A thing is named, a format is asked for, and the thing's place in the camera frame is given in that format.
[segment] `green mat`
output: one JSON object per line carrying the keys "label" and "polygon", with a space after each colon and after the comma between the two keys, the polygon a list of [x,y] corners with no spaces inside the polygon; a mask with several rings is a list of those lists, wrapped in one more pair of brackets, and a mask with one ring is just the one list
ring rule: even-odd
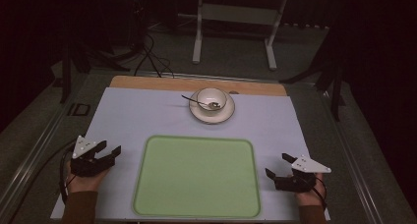
{"label": "green mat", "polygon": [[261,205],[247,140],[153,136],[133,203],[140,215],[255,217]]}

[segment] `white tabletop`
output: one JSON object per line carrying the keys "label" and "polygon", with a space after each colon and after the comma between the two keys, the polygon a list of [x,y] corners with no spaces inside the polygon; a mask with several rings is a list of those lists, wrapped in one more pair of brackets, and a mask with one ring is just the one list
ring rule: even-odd
{"label": "white tabletop", "polygon": [[[255,153],[261,197],[261,213],[241,221],[257,222],[298,220],[294,195],[277,191],[265,174],[265,168],[285,177],[292,174],[290,164],[281,153],[298,157],[309,156],[297,116],[288,96],[233,94],[236,104],[233,116],[218,125],[204,124],[190,112],[181,94],[189,91],[169,91],[130,88],[107,88],[94,114],[88,140],[107,140],[107,148],[96,157],[108,154],[116,146],[122,153],[116,165],[102,183],[96,207],[96,218],[102,220],[190,220],[140,216],[132,202],[143,149],[154,135],[234,138],[249,140]],[[58,198],[51,218],[60,219],[64,210]],[[193,221],[208,221],[205,218]]]}

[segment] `saucer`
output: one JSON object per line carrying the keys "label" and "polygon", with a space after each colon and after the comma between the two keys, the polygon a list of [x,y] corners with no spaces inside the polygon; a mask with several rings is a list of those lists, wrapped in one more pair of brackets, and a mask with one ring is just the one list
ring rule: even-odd
{"label": "saucer", "polygon": [[[190,98],[197,100],[197,94],[200,91],[196,91]],[[217,124],[229,119],[234,112],[235,104],[233,98],[228,94],[224,93],[227,97],[227,103],[221,110],[208,111],[199,106],[198,103],[190,100],[191,113],[199,120],[208,124]]]}

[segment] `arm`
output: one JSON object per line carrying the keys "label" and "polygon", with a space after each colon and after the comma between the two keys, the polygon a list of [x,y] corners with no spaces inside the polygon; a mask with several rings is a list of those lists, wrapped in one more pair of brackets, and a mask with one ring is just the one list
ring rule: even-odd
{"label": "arm", "polygon": [[95,205],[97,203],[98,187],[109,170],[105,170],[94,177],[77,177],[70,174],[67,178],[68,199],[65,205],[63,224],[92,224],[95,219]]}
{"label": "arm", "polygon": [[[323,174],[318,173],[316,177],[323,180]],[[326,195],[326,189],[322,182],[318,181],[315,185],[316,190],[322,195]],[[295,199],[298,203],[301,224],[325,224],[326,218],[323,211],[322,201],[313,191],[307,193],[296,193]]]}

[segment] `spoon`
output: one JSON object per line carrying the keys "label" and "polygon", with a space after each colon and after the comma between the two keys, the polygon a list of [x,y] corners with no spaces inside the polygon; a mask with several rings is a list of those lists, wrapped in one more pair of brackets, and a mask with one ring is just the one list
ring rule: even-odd
{"label": "spoon", "polygon": [[184,95],[182,95],[182,94],[181,94],[181,96],[183,96],[183,98],[186,98],[186,99],[188,99],[188,100],[194,101],[194,102],[196,102],[196,103],[204,104],[204,105],[208,106],[208,108],[210,108],[210,109],[219,109],[219,108],[220,108],[220,105],[219,105],[217,102],[211,102],[211,103],[209,103],[209,104],[206,104],[206,103],[202,103],[202,102],[200,102],[200,101],[197,101],[197,100],[195,100],[195,99],[192,99],[192,98],[186,97],[186,96],[184,96]]}

